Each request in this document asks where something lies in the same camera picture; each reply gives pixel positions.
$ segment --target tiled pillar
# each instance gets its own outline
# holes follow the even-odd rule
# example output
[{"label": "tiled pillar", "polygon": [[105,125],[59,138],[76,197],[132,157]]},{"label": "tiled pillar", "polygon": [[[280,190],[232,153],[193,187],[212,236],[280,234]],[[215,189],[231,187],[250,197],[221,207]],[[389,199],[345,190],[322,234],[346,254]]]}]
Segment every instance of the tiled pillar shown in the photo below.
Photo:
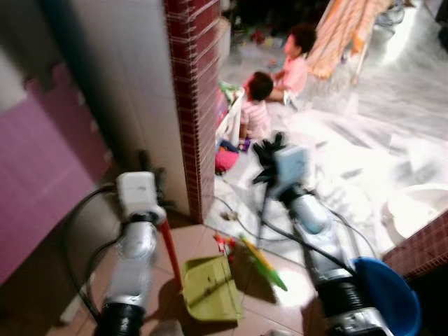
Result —
[{"label": "tiled pillar", "polygon": [[203,222],[214,196],[219,0],[164,0],[190,215]]},{"label": "tiled pillar", "polygon": [[388,252],[383,260],[406,280],[448,265],[448,211]]}]

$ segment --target cable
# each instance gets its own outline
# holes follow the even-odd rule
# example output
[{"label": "cable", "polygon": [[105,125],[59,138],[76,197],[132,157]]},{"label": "cable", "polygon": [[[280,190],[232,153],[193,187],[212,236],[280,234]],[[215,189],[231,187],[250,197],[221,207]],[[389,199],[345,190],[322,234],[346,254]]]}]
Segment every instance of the cable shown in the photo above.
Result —
[{"label": "cable", "polygon": [[89,263],[87,264],[87,270],[85,272],[85,292],[86,292],[88,300],[91,302],[91,304],[97,311],[98,311],[98,308],[96,308],[96,306],[95,306],[95,301],[94,301],[93,295],[92,295],[92,287],[90,284],[90,275],[97,268],[102,252],[104,250],[110,248],[112,245],[115,245],[118,242],[118,240],[119,240],[119,237],[115,238],[114,240],[108,241],[107,243],[98,247],[93,252],[93,254],[90,256]]},{"label": "cable", "polygon": [[[320,171],[322,174],[324,174],[324,173],[323,173],[323,170],[322,170],[321,167],[318,166],[317,169],[318,169],[318,171]],[[341,221],[341,223],[342,223],[343,225],[345,225],[346,227],[348,227],[349,229],[351,229],[353,232],[357,233],[361,238],[363,238],[364,242],[369,246],[369,249],[370,249],[371,252],[373,253],[373,256],[374,256],[375,258],[377,258],[377,253],[376,253],[375,249],[373,248],[373,246],[372,246],[372,244],[370,243],[369,239],[367,239],[367,238],[365,237],[364,234],[362,234],[360,231],[358,231],[358,229],[356,229],[354,226],[350,225],[349,222],[348,222],[348,220],[347,220],[345,217],[343,217],[343,215],[341,215],[340,213],[337,213],[335,210],[331,209],[327,204],[323,203],[323,202],[320,200],[319,197],[316,197],[316,199],[319,201],[319,203],[321,203],[321,205],[322,205],[323,207],[325,207],[327,210],[329,210],[329,212],[331,212],[334,216],[336,216],[336,217]]]},{"label": "cable", "polygon": [[369,246],[369,249],[371,250],[371,252],[373,253],[373,256],[375,258],[377,258],[377,253],[375,252],[375,250],[373,249],[373,246],[371,245],[369,239],[367,239],[365,237],[364,234],[362,234],[358,229],[354,228],[352,225],[349,224],[349,222],[347,221],[347,219],[345,219],[345,217],[343,217],[343,215],[341,215],[340,213],[337,213],[336,211],[330,209],[328,206],[326,206],[325,204],[322,204],[327,210],[329,210],[329,212],[331,212],[333,215],[335,215],[343,225],[347,226],[349,229],[351,229],[352,231],[356,232],[361,238],[364,239],[364,242]]},{"label": "cable", "polygon": [[[233,211],[232,207],[223,199],[215,196],[215,198],[219,201],[221,201],[222,203],[224,203],[224,205],[231,211]],[[335,211],[331,210],[330,208],[328,208],[326,205],[322,204],[325,208],[327,208],[332,214],[334,214],[336,217],[338,217],[342,223],[344,225],[347,225],[349,228],[353,229],[353,231],[357,232],[360,236],[362,236],[366,242],[369,244],[370,248],[372,249],[372,251],[374,252],[372,246],[370,245],[370,243],[368,242],[367,238],[365,238],[359,231],[357,231],[357,229],[355,229],[354,227],[352,227],[350,224],[347,223],[347,220],[345,218],[343,218],[341,215],[339,215],[338,213],[336,213]],[[244,226],[244,224],[240,221],[239,218],[237,218],[238,223],[241,225],[241,227],[244,229],[244,231],[246,231],[247,233],[249,233],[251,236],[258,238],[256,234],[253,234],[252,232],[250,232],[246,226]],[[318,247],[315,247],[313,245],[310,245],[304,241],[302,241],[301,239],[297,238],[295,235],[283,231],[282,229],[277,228],[276,226],[268,223],[266,220],[262,219],[262,224],[266,225],[269,229],[277,232],[278,234],[286,237],[286,239],[265,239],[265,238],[261,238],[265,241],[274,241],[274,242],[282,242],[285,241],[287,239],[293,240],[294,242],[297,242],[305,247],[307,247],[308,249],[311,249],[319,254],[321,254],[322,256],[326,257],[327,259],[329,259],[330,261],[334,262],[336,265],[342,267],[343,269],[345,269],[348,273],[350,273],[351,275],[353,275],[354,277],[356,277],[356,273],[353,269],[351,269],[349,266],[345,265],[343,262],[339,261],[338,259],[336,259],[335,257],[333,257],[332,255],[326,253],[325,251],[319,249]]]},{"label": "cable", "polygon": [[[222,198],[219,198],[218,196],[214,196],[216,200],[224,203],[224,205],[231,210],[231,212],[235,212],[232,207]],[[264,240],[265,242],[285,242],[286,240],[288,240],[287,238],[283,238],[283,239],[268,239],[268,238],[262,238],[259,237],[258,235],[256,235],[255,233],[252,233],[244,224],[243,222],[241,222],[241,220],[239,218],[237,218],[237,222],[238,224],[243,228],[244,231],[246,231],[249,235],[251,235],[252,237],[255,237],[257,239],[261,239]]]},{"label": "cable", "polygon": [[84,208],[84,206],[95,196],[102,194],[102,193],[110,193],[115,190],[116,190],[115,186],[112,183],[107,183],[105,185],[102,185],[100,188],[96,189],[95,191],[91,192],[89,195],[85,196],[73,208],[73,210],[70,211],[70,213],[67,215],[67,217],[64,219],[64,221],[62,223],[61,250],[62,250],[62,257],[64,260],[64,264],[66,266],[67,273],[69,275],[69,278],[71,280],[73,287],[75,288],[76,292],[79,294],[84,305],[87,307],[87,309],[89,310],[93,319],[97,323],[99,322],[99,319],[100,319],[100,313],[98,312],[97,308],[93,305],[93,303],[89,300],[88,296],[86,294],[84,294],[81,290],[81,286],[76,278],[73,268],[71,267],[71,262],[70,262],[70,257],[69,257],[69,248],[68,248],[67,243],[68,243],[68,239],[69,239],[69,232],[70,232],[71,224],[74,222],[77,215]]},{"label": "cable", "polygon": [[330,255],[330,254],[326,253],[325,251],[321,250],[320,248],[315,247],[315,246],[313,246],[311,244],[305,243],[303,240],[297,238],[294,234],[291,234],[289,232],[283,231],[282,229],[279,229],[276,226],[273,226],[271,223],[267,222],[266,220],[262,220],[262,222],[263,222],[263,225],[266,225],[269,229],[277,232],[278,234],[280,234],[282,236],[285,236],[285,237],[293,240],[294,242],[299,243],[300,245],[305,246],[308,249],[311,249],[311,250],[321,254],[325,258],[329,259],[330,261],[333,261],[336,265],[338,265],[341,268],[343,268],[344,270],[346,270],[348,273],[350,273],[354,277],[357,277],[357,274],[356,274],[356,272],[353,269],[351,269],[349,266],[345,265],[343,262],[339,261],[338,259],[336,259],[332,255]]}]

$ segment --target white wall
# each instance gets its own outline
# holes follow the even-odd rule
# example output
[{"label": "white wall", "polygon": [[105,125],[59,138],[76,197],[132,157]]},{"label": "white wall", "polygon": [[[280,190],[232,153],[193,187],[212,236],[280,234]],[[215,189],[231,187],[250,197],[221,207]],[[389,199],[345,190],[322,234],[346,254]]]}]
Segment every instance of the white wall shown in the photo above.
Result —
[{"label": "white wall", "polygon": [[98,85],[113,100],[127,151],[167,170],[166,196],[189,214],[162,0],[71,0]]},{"label": "white wall", "polygon": [[23,77],[0,44],[0,114],[27,98]]}]

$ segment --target child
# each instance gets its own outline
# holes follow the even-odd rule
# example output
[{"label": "child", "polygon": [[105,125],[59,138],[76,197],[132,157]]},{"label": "child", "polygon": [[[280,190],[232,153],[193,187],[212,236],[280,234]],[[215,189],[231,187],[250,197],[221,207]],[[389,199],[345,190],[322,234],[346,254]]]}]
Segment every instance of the child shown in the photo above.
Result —
[{"label": "child", "polygon": [[270,117],[265,99],[271,94],[274,82],[269,75],[255,72],[244,85],[247,100],[241,107],[239,138],[263,139],[270,133]]},{"label": "child", "polygon": [[276,86],[269,100],[294,106],[294,99],[303,91],[307,82],[308,66],[305,55],[311,51],[314,42],[314,26],[301,23],[291,29],[284,48],[286,61],[283,70],[273,76]]}]

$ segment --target green dustpan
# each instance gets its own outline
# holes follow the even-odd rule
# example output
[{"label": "green dustpan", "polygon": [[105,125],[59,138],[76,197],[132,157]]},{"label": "green dustpan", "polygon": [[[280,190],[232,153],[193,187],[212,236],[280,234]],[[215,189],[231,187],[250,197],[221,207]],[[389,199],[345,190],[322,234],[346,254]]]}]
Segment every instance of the green dustpan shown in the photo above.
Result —
[{"label": "green dustpan", "polygon": [[200,321],[238,321],[243,317],[237,287],[224,255],[192,259],[182,266],[183,299]]}]

